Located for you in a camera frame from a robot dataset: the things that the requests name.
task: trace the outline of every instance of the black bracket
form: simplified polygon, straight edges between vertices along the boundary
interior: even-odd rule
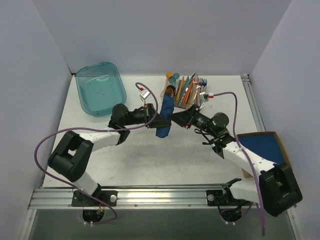
[[[222,189],[220,190],[207,190],[206,191],[206,201],[208,206],[249,206],[250,203],[245,203],[246,201],[243,199],[235,199],[231,192],[230,187],[232,184],[241,181],[240,178],[234,178],[231,181],[222,185]]]
[[[117,205],[118,192],[115,190],[99,190],[92,194],[93,197],[105,202],[111,207]],[[99,207],[100,203],[93,200],[92,198],[83,195],[79,191],[73,193],[72,207]]]

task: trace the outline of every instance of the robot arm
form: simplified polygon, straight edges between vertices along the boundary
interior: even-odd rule
[[[163,128],[171,126],[171,123],[156,113],[151,103],[129,111],[123,104],[114,106],[112,110],[109,129],[123,129],[128,125],[145,124],[152,117],[155,119],[147,128]],[[79,189],[93,195],[99,190],[99,185],[86,172],[91,152],[122,144],[130,134],[130,131],[120,132],[92,132],[77,134],[68,131],[64,134],[51,156],[48,166],[57,173],[63,175]]]
[[[208,95],[204,97],[204,103],[208,101]],[[253,174],[249,161],[241,148],[245,149],[253,164],[256,175],[259,178],[259,189],[263,200],[264,209],[276,217],[285,210],[302,200],[292,169],[285,163],[276,164],[263,159],[243,146],[238,146],[236,139],[232,137],[226,128],[229,118],[224,113],[217,113],[212,118],[200,113],[202,107],[193,105],[189,109],[173,113],[169,118],[179,126],[189,129],[194,126],[207,140],[204,145],[210,145],[212,150],[223,159],[233,163]],[[247,200],[259,203],[259,197],[255,182],[241,179],[232,180],[227,186],[225,198]]]

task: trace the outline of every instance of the white enclosure wall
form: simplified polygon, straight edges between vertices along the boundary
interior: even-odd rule
[[[319,10],[319,0],[293,0],[252,73],[265,127],[283,141],[303,194],[306,240],[320,236]]]
[[[73,73],[241,75],[257,64],[291,0],[33,0]]]
[[[18,238],[41,172],[36,144],[57,127],[70,72],[31,0],[0,2],[0,239]],[[53,142],[44,144],[41,163]]]

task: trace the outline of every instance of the white table surface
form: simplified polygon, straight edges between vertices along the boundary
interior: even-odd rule
[[[240,76],[202,76],[208,79],[207,92],[235,92],[238,97],[236,133],[256,132],[257,128]],[[165,76],[121,75],[127,94],[125,105],[132,111],[142,105],[135,82],[151,88],[161,107],[160,93]],[[149,103],[155,103],[150,96]],[[229,116],[227,126],[230,133],[235,111],[232,95],[218,96],[201,110],[212,117],[223,112]],[[73,77],[62,113],[59,130],[72,127],[103,129],[108,125],[109,116],[94,117],[86,114],[80,105],[76,79]],[[155,129],[146,127],[131,131],[127,140],[118,146],[109,146],[91,154],[87,172],[102,186],[132,185],[175,185],[175,184],[218,184],[234,178],[243,178],[241,168],[220,158],[209,146],[202,145],[205,139],[194,133],[194,128],[186,130],[172,123],[169,136],[160,139]],[[58,144],[63,133],[54,142]],[[59,175],[52,168],[48,172]],[[45,176],[43,187],[67,187],[66,184]]]

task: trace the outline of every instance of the teal plastic bin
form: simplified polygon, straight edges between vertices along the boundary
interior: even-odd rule
[[[115,105],[126,102],[127,94],[118,69],[110,62],[80,69],[75,80],[81,107],[87,114],[106,116]]]

